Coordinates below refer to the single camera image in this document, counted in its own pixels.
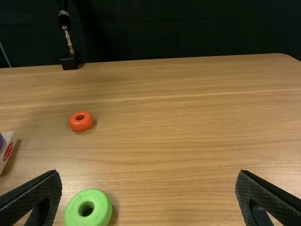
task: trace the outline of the toy ring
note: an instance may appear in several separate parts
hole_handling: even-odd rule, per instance
[[[93,125],[90,112],[76,112],[69,119],[69,125],[74,131],[85,131]]]
[[[107,226],[112,215],[112,203],[104,192],[87,189],[75,195],[64,214],[65,226]]]

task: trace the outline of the metal stand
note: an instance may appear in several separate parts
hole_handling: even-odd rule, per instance
[[[61,1],[61,11],[58,15],[59,19],[59,28],[64,30],[65,38],[68,42],[69,53],[66,57],[61,59],[61,65],[64,70],[75,70],[78,69],[79,64],[81,64],[80,53],[73,49],[71,43],[70,35],[68,31],[71,29],[70,16],[68,13],[68,2],[67,0]]]

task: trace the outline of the orange ring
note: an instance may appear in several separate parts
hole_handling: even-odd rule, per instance
[[[76,112],[69,119],[69,125],[74,131],[85,131],[93,125],[90,112]]]

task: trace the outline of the red label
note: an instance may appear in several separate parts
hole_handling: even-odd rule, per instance
[[[4,153],[4,156],[3,156],[3,161],[5,161],[6,159],[8,159],[8,157],[9,157],[11,151],[13,150],[13,146],[14,146],[14,143],[13,143],[13,142],[11,142],[11,143],[8,145],[8,147],[7,147],[7,149],[6,149],[5,153]]]

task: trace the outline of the cable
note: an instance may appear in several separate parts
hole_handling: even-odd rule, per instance
[[[5,57],[6,62],[8,63],[9,67],[12,67],[11,64],[10,64],[10,61],[9,61],[9,59],[8,59],[8,56],[6,55],[6,53],[5,53],[5,51],[4,51],[4,48],[3,48],[2,43],[1,43],[1,40],[0,40],[0,48],[1,48],[1,50],[2,50],[3,56]]]

